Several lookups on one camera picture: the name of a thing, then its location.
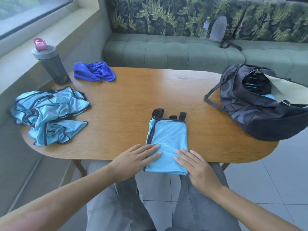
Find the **person's left hand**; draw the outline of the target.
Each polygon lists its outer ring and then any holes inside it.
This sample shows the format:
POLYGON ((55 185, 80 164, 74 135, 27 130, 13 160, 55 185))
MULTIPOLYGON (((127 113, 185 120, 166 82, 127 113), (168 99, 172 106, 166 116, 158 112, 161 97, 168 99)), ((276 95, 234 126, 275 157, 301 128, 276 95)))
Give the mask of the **person's left hand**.
POLYGON ((109 174, 115 182, 129 179, 144 167, 136 167, 131 163, 131 148, 118 155, 108 164, 109 174))

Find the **person's right hand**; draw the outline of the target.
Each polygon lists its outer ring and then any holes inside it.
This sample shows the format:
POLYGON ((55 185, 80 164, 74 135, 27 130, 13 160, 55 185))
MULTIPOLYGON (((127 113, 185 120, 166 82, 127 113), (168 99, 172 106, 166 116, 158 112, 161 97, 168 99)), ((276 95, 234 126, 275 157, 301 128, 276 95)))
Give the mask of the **person's right hand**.
POLYGON ((205 160, 204 169, 201 172, 188 172, 193 186, 203 195, 216 200, 223 185, 209 163, 205 160))

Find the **light blue vest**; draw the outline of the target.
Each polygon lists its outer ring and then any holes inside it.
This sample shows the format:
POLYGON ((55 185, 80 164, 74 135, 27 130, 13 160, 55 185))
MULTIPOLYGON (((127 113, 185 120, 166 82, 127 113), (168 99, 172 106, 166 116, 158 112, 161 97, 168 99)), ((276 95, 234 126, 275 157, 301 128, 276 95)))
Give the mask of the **light blue vest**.
POLYGON ((188 171, 174 159, 176 150, 188 150, 186 112, 163 118, 164 109, 152 112, 146 144, 159 144, 162 155, 143 168, 143 171, 187 175, 188 171))

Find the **person's left forearm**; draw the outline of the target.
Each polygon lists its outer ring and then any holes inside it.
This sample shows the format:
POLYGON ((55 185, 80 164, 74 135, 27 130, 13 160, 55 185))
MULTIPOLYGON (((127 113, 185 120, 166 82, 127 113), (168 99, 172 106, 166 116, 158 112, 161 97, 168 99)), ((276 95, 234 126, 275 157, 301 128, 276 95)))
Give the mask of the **person's left forearm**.
POLYGON ((60 187, 0 218, 0 231, 57 231, 119 179, 111 165, 60 187))

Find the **person's right forearm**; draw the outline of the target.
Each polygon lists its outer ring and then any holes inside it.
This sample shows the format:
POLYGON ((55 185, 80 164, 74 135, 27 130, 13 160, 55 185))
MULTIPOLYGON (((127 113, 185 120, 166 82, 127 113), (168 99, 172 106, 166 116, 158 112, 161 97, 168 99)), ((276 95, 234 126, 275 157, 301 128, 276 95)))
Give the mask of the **person's right forearm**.
POLYGON ((236 217, 250 231, 303 231, 225 186, 208 190, 207 196, 236 217))

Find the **person's grey trousers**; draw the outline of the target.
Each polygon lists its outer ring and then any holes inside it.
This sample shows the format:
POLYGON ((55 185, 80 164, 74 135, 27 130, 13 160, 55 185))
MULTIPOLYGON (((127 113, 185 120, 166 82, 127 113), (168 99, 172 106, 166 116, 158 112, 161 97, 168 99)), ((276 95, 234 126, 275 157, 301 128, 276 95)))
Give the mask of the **person's grey trousers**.
MULTIPOLYGON (((94 173, 110 162, 89 165, 94 173)), ((228 188, 219 163, 209 164, 228 188)), ((137 193, 135 176, 113 183, 87 203, 87 231, 157 231, 137 193)), ((171 227, 165 231, 241 231, 239 221, 214 200, 200 193, 188 175, 181 177, 179 198, 171 227)))

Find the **dark camouflage duffel bag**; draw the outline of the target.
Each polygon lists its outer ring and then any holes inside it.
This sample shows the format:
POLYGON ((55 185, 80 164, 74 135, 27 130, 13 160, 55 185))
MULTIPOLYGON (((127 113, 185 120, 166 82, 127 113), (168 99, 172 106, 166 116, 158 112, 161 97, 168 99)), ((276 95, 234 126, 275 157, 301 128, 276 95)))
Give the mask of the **dark camouflage duffel bag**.
POLYGON ((308 127, 308 86, 279 78, 265 67, 229 66, 204 101, 225 112, 244 132, 258 140, 286 140, 308 127), (270 80, 271 94, 259 95, 243 87, 242 79, 256 70, 270 80))

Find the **blue towel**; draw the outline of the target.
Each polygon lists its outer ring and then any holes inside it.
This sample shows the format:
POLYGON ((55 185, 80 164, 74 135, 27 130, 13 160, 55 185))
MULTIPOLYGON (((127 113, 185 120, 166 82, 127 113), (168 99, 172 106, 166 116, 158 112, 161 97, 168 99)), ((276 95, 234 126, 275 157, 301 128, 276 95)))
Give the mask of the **blue towel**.
POLYGON ((116 76, 106 62, 83 63, 74 65, 74 77, 85 81, 114 81, 116 76))

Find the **black striped clothes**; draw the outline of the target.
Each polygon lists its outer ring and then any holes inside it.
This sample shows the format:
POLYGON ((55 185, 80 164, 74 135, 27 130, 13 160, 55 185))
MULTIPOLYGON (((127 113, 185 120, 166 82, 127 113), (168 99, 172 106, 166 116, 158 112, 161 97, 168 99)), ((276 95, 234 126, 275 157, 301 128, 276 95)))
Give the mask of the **black striped clothes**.
POLYGON ((255 94, 269 95, 272 92, 270 80, 259 70, 253 71, 242 79, 243 87, 255 94))

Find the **green sofa with leaf backrest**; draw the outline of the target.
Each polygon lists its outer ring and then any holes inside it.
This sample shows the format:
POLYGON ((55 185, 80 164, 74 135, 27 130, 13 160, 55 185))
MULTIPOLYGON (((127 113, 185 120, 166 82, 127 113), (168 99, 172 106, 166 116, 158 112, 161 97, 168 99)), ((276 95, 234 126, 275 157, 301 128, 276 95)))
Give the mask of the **green sofa with leaf backrest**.
POLYGON ((273 69, 308 86, 308 0, 105 0, 112 33, 103 49, 109 66, 198 70, 222 74, 233 64, 273 69), (211 22, 201 39, 203 24, 211 22), (225 38, 209 40, 219 16, 225 38))

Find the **grey water bottle pink lid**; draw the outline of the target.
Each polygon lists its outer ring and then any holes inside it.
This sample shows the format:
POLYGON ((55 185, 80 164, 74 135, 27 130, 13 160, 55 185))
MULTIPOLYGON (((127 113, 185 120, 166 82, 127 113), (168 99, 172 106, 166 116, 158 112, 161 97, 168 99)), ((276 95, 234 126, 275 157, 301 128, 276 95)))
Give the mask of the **grey water bottle pink lid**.
POLYGON ((42 38, 34 38, 34 57, 40 61, 44 69, 59 86, 67 85, 71 79, 62 63, 56 47, 46 44, 42 38))

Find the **clear plastic water bottle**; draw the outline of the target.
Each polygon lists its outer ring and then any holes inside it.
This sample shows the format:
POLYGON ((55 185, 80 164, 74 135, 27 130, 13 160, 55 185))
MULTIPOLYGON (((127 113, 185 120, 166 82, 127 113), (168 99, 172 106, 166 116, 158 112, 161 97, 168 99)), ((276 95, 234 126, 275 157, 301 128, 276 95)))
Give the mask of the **clear plastic water bottle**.
POLYGON ((207 18, 206 18, 206 20, 205 20, 205 22, 203 24, 202 31, 201 31, 201 35, 200 35, 201 39, 205 39, 207 37, 207 33, 208 33, 208 30, 209 30, 210 22, 211 22, 211 17, 207 16, 207 18))

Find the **window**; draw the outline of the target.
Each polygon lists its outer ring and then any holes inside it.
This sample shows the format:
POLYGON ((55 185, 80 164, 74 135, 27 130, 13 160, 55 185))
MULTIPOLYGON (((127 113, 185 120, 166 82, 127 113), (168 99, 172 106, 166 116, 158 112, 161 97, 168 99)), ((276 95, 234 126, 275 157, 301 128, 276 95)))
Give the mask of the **window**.
POLYGON ((75 0, 0 0, 0 40, 62 8, 75 7, 75 0))

